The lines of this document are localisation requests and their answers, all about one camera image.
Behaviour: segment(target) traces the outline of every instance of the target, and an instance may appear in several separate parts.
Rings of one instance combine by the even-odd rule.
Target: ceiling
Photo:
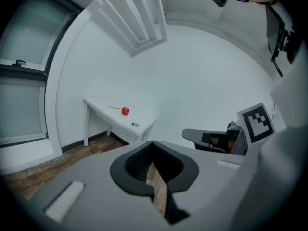
[[[227,4],[220,8],[212,0],[164,1],[166,17],[171,13],[186,13],[190,17],[202,16],[205,24],[236,27],[252,37],[257,46],[264,46],[262,40],[266,39],[266,15],[262,5],[228,0]]]

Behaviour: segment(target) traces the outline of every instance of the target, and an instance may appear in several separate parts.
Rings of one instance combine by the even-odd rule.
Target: window frame
[[[18,7],[12,14],[11,18],[19,8],[19,6],[23,3],[24,0],[21,0]],[[0,64],[0,76],[6,77],[6,78],[19,78],[19,79],[28,79],[28,80],[36,80],[36,81],[44,81],[47,82],[48,73],[51,67],[51,63],[53,60],[53,57],[55,55],[55,52],[61,42],[61,39],[63,38],[64,34],[68,30],[68,28],[71,26],[72,22],[76,19],[76,17],[81,13],[83,8],[81,8],[79,5],[75,4],[71,0],[52,0],[58,5],[62,6],[63,8],[67,9],[72,16],[69,18],[69,20],[65,23],[63,28],[61,29],[59,35],[57,36],[51,51],[49,53],[46,66],[44,71],[31,69],[31,68],[24,68],[24,67],[17,67],[17,66],[11,66],[11,65],[5,65]]]

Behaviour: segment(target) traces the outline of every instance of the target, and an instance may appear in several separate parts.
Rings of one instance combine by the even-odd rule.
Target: white wall
[[[117,97],[157,114],[150,139],[191,147],[185,128],[225,131],[237,111],[259,102],[271,113],[272,80],[246,53],[200,30],[167,25],[167,33],[167,43],[130,58],[95,23],[85,24],[58,86],[61,146],[82,139],[84,96]],[[91,114],[90,136],[105,130]]]
[[[155,11],[154,11],[155,6],[154,6],[154,3],[153,3],[153,0],[144,0],[144,1],[145,1],[147,9],[149,11],[149,15],[150,15],[151,21],[153,23],[157,23]]]
[[[4,147],[0,150],[0,173],[12,174],[58,156],[49,139]]]

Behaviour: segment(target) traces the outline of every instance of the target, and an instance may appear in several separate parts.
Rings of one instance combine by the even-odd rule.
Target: red apple
[[[127,115],[129,114],[129,108],[123,107],[123,108],[122,108],[122,114],[125,115],[125,116],[127,116]]]

